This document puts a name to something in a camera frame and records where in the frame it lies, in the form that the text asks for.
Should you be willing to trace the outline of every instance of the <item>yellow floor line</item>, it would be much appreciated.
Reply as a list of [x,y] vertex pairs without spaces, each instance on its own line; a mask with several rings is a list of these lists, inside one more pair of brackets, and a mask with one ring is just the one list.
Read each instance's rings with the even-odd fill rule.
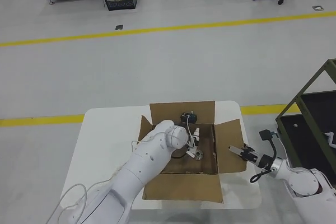
[[13,42],[0,43],[0,47],[4,46],[17,46],[17,45],[29,45],[29,44],[42,44],[42,43],[52,43],[60,41],[70,41],[70,40],[82,40],[82,39],[93,39],[93,38],[106,38],[109,36],[123,36],[123,35],[133,35],[133,34],[145,34],[148,32],[164,32],[164,31],[177,31],[177,30],[191,30],[191,29],[203,29],[209,27],[222,27],[222,26],[238,26],[246,24],[263,24],[267,22],[281,22],[289,20],[304,20],[308,18],[321,18],[321,17],[331,17],[336,16],[336,11],[333,12],[315,12],[303,15],[292,15],[292,16],[281,16],[281,17],[271,17],[271,18],[254,18],[249,20],[238,20],[238,21],[227,21],[227,22],[213,22],[209,24],[191,24],[191,25],[180,25],[180,26],[168,26],[168,27],[154,27],[139,30],[120,30],[114,32],[104,32],[100,34],[84,34],[77,36],[63,36],[58,38],[44,38],[36,40],[21,40]]
[[[266,106],[242,106],[240,107],[242,115],[263,115],[263,114],[279,114],[286,105],[266,105]],[[297,105],[293,105],[288,113],[298,113]],[[0,119],[0,127],[15,126],[36,126],[48,124],[74,124],[82,123],[84,114],[68,115],[68,116],[47,116],[38,118],[11,118]]]

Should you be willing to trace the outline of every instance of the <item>box flap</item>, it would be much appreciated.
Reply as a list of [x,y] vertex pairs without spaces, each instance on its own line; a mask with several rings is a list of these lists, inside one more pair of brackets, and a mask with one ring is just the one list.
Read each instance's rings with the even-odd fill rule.
[[223,202],[219,175],[159,174],[144,188],[144,200]]
[[163,120],[179,123],[181,114],[191,111],[198,116],[197,124],[214,124],[215,101],[150,104],[150,108],[154,125]]
[[138,140],[142,140],[152,130],[152,124],[145,116],[141,117],[141,128],[139,130]]
[[228,149],[230,145],[242,148],[244,144],[239,119],[217,124],[214,127],[219,173],[245,171],[246,162]]

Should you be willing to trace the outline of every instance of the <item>white table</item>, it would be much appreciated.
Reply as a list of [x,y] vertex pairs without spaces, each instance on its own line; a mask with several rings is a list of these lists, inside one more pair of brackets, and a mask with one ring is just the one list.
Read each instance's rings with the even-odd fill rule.
[[[152,122],[150,106],[91,109],[85,114],[76,148],[72,156],[62,194],[72,185],[82,183],[89,187],[106,180],[121,167],[132,152],[131,141],[139,135],[141,115]],[[240,119],[242,137],[248,138],[240,107],[234,101],[217,101],[216,124]],[[252,209],[262,201],[259,184],[250,184],[255,175],[254,165],[247,164],[246,171],[220,174],[224,204],[177,200],[143,200],[143,190],[138,194],[132,209]],[[62,200],[61,206],[74,204],[82,196],[81,189],[71,191]]]

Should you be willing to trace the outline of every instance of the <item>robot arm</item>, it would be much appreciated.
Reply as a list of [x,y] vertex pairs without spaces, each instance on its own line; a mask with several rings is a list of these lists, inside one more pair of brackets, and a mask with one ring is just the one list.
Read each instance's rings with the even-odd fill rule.
[[172,153],[188,143],[188,138],[185,128],[174,125],[171,120],[162,121],[137,144],[127,163],[108,186],[89,194],[86,205],[79,202],[69,216],[69,222],[127,223],[138,193],[165,168]]
[[261,168],[262,174],[284,180],[302,219],[308,224],[336,224],[336,190],[317,169],[290,168],[287,160],[261,155],[252,148],[229,146],[243,160]]

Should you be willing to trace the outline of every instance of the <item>cardboard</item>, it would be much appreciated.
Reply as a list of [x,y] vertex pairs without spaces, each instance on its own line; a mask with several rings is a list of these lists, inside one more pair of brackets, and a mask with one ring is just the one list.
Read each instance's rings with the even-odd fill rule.
[[[174,102],[151,104],[153,124],[142,116],[138,140],[148,134],[156,124],[163,120],[180,123],[183,112],[198,116],[196,124],[190,124],[190,131],[201,129],[198,149],[204,157],[196,161],[188,155],[171,159],[161,174],[151,180],[144,188],[145,200],[206,200],[223,202],[219,174],[242,172],[246,162],[228,150],[229,145],[242,147],[242,133],[239,120],[215,124],[215,102]],[[173,156],[181,156],[184,149],[176,150]]]

